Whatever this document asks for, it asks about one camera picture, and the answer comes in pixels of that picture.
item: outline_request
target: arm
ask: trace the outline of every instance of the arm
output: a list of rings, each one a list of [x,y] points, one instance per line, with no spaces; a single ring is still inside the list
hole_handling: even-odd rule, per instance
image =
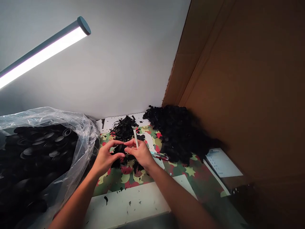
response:
[[[124,143],[125,151],[134,155],[155,180],[173,214],[184,228],[217,228],[213,218],[203,209],[201,204],[170,175],[157,165],[145,142],[139,141],[138,150],[135,148],[135,139]]]
[[[84,217],[99,177],[108,171],[115,160],[125,157],[123,153],[115,155],[109,153],[110,148],[117,144],[123,144],[123,142],[111,140],[99,150],[92,169],[52,221],[49,229],[81,228],[83,226]]]

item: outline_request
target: forearm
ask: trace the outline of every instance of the forearm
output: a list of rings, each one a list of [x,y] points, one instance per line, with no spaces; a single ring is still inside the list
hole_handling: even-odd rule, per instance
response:
[[[49,229],[81,228],[99,176],[91,170],[52,221]]]
[[[200,203],[158,165],[148,173],[155,180],[164,199],[185,228],[217,228],[213,218]]]

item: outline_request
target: white wall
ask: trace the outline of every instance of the white wall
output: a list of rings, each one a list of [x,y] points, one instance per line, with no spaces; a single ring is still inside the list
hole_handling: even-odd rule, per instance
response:
[[[95,118],[161,106],[190,0],[2,0],[0,70],[83,16],[92,34],[0,91],[0,115],[51,106]]]

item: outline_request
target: left hand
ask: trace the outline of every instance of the left hand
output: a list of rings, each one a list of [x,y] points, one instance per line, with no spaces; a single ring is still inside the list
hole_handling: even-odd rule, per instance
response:
[[[111,155],[109,152],[110,148],[114,145],[119,145],[123,143],[124,142],[121,141],[111,140],[107,142],[106,145],[102,146],[98,152],[98,155],[91,170],[95,172],[98,176],[104,175],[115,160],[125,157],[124,153],[116,153],[115,155]]]

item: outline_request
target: fluorescent tube light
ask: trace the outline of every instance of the fluorescent tube light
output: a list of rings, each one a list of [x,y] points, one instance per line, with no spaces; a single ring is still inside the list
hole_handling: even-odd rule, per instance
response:
[[[91,31],[82,17],[25,54],[0,72],[0,89],[35,66],[90,35]]]

